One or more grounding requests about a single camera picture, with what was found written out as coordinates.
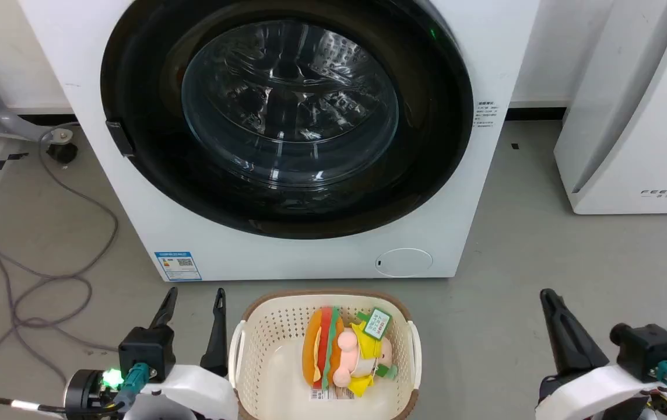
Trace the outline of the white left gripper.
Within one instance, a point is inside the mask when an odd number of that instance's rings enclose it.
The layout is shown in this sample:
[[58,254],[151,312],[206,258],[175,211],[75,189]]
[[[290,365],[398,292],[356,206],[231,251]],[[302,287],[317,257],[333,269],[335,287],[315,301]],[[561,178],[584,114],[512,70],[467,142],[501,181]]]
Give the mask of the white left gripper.
[[[149,324],[150,330],[171,330],[177,302],[171,287]],[[230,382],[225,290],[213,304],[213,325],[198,365],[174,365],[161,383],[148,383],[125,413],[126,419],[237,419],[238,398]]]

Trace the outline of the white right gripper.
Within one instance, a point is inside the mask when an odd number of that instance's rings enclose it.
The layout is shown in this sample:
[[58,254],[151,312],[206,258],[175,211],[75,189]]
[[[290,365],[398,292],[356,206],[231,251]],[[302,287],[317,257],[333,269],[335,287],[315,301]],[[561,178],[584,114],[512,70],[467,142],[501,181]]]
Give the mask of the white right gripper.
[[568,309],[563,297],[553,289],[542,289],[539,297],[557,377],[581,376],[542,399],[535,418],[656,419],[647,401],[664,384],[643,382],[619,365],[608,365],[610,359]]

